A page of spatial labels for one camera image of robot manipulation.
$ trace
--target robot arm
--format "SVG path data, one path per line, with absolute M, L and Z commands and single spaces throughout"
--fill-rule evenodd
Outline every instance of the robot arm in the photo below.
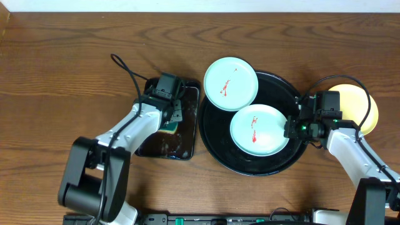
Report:
M 378 168 L 372 159 L 361 149 L 354 136 L 355 133 L 356 130 L 353 128 L 339 128 L 331 131 L 327 141 L 327 149 L 342 164 L 355 187 L 358 187 L 362 178 L 378 178 L 382 182 L 390 183 L 391 180 L 381 171 L 381 168 Z M 359 137 L 362 138 L 361 142 L 380 165 L 385 165 L 382 159 L 368 145 L 361 132 L 359 133 Z M 386 171 L 397 182 L 400 182 L 400 175 L 389 167 L 385 167 Z
M 139 104 L 133 105 L 131 112 L 117 123 L 111 130 L 96 137 L 98 144 L 108 146 L 113 133 L 126 124 L 138 111 Z M 113 148 L 122 147 L 131 152 L 131 156 L 143 143 L 161 127 L 161 111 L 156 106 L 142 104 L 142 111 L 137 119 L 126 127 L 113 144 Z
M 156 88 L 148 89 L 149 94 L 142 96 L 141 112 L 139 103 L 129 114 L 112 129 L 96 139 L 79 137 L 69 153 L 66 169 L 62 178 L 58 202 L 75 211 L 96 216 L 99 212 L 103 180 L 86 174 L 86 169 L 103 170 L 105 155 L 113 134 L 127 124 L 137 113 L 139 116 L 127 125 L 113 142 L 107 170 L 104 211 L 101 219 L 113 225 L 134 224 L 137 211 L 124 202 L 128 185 L 130 158 L 135 150 L 163 124 L 179 122 L 182 117 L 175 116 L 174 104 L 180 101 L 179 93 L 182 81 L 176 76 L 163 73 Z
M 319 141 L 317 148 L 328 149 L 342 164 L 357 188 L 346 224 L 383 224 L 385 208 L 400 210 L 400 175 L 373 151 L 354 121 L 342 120 L 339 97 L 337 91 L 307 97 L 299 105 L 299 116 L 288 117 L 284 136 L 306 143 Z

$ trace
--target white wall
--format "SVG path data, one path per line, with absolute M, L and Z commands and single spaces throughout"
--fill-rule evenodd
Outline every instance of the white wall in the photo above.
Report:
M 400 0 L 0 0 L 11 12 L 400 13 Z

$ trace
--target wooden table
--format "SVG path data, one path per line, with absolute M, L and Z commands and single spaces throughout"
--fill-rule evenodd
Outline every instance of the wooden table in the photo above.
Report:
M 379 108 L 367 141 L 400 171 L 400 14 L 12 13 L 0 45 L 0 224 L 61 224 L 70 212 L 56 199 L 72 142 L 107 131 L 136 97 L 110 53 L 147 78 L 200 81 L 213 61 L 237 56 L 300 92 L 353 75 Z M 327 151 L 309 147 L 277 175 L 247 177 L 220 165 L 197 132 L 190 161 L 134 156 L 126 200 L 144 212 L 250 215 L 348 211 L 354 193 Z

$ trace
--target round black tray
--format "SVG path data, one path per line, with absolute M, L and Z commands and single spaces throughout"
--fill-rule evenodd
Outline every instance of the round black tray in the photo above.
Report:
M 252 104 L 272 106 L 286 118 L 299 114 L 294 97 L 300 94 L 290 83 L 274 74 L 256 74 L 259 88 Z M 290 139 L 284 149 L 272 156 L 259 157 L 245 153 L 233 143 L 229 131 L 235 113 L 218 109 L 207 97 L 203 99 L 199 113 L 199 129 L 204 145 L 228 169 L 249 176 L 268 176 L 291 166 L 306 150 L 303 142 Z

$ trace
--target white plate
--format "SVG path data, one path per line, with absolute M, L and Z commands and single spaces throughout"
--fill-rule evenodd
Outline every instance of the white plate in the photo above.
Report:
M 208 67 L 204 77 L 208 99 L 225 111 L 237 111 L 250 105 L 258 92 L 254 69 L 242 59 L 225 57 Z
M 254 104 L 239 110 L 231 121 L 233 142 L 253 156 L 270 156 L 289 141 L 283 136 L 286 118 L 277 109 Z

